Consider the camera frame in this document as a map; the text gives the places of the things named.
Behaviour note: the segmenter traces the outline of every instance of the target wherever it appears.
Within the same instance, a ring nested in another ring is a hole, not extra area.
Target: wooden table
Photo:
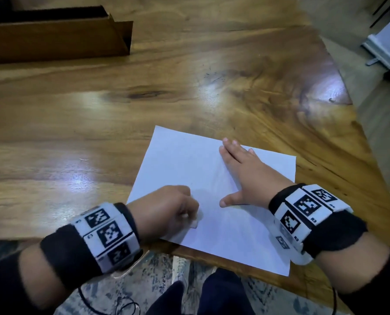
[[[71,5],[54,2],[35,6]],[[297,156],[298,182],[339,196],[390,244],[390,194],[295,0],[105,2],[135,21],[129,57],[0,66],[0,239],[43,237],[94,204],[126,201],[160,125]],[[284,277],[154,247],[332,305],[314,264]]]

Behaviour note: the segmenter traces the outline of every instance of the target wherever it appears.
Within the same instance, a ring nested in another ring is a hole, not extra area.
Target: white shoe
[[[172,277],[171,283],[176,281],[182,281],[184,285],[184,292],[187,291],[189,286],[189,269],[191,267],[191,260],[184,259],[182,257],[173,257],[172,264]]]

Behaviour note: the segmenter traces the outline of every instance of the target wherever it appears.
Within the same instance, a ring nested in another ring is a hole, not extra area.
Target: person
[[[278,197],[297,188],[236,141],[225,138],[219,153],[241,186],[220,201],[221,207],[251,204],[272,211]],[[182,229],[185,217],[196,216],[198,202],[189,187],[168,185],[118,207],[132,216],[129,224],[141,243]],[[101,274],[93,256],[79,247],[81,238],[68,238],[65,230],[60,228],[40,244],[0,260],[0,307],[4,305],[5,312],[53,313],[75,288]],[[345,210],[333,213],[303,243],[355,314],[390,312],[390,247],[368,232],[361,219]],[[50,257],[48,247],[56,257]],[[183,282],[175,281],[147,314],[180,314]],[[239,278],[218,269],[204,283],[198,314],[224,313],[254,312]]]

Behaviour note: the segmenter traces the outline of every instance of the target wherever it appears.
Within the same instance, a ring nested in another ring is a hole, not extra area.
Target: dark blue pants
[[[173,283],[160,296],[146,315],[182,315],[183,283]],[[222,268],[205,280],[199,301],[198,315],[238,314],[254,315],[239,277]]]

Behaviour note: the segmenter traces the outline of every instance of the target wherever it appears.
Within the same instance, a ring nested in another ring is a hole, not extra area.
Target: metal leg
[[[384,10],[384,12],[377,18],[376,21],[374,21],[374,23],[373,23],[372,25],[370,25],[370,28],[372,28],[373,26],[375,26],[376,23],[377,23],[378,21],[380,21],[380,19],[381,19],[387,12],[389,12],[389,10],[390,10],[390,6],[389,6],[386,10]]]
[[[377,12],[379,12],[379,10],[383,7],[383,5],[386,4],[386,2],[387,2],[387,0],[384,0],[384,1],[380,4],[380,6],[377,8],[377,10],[374,11],[373,15],[375,15]]]

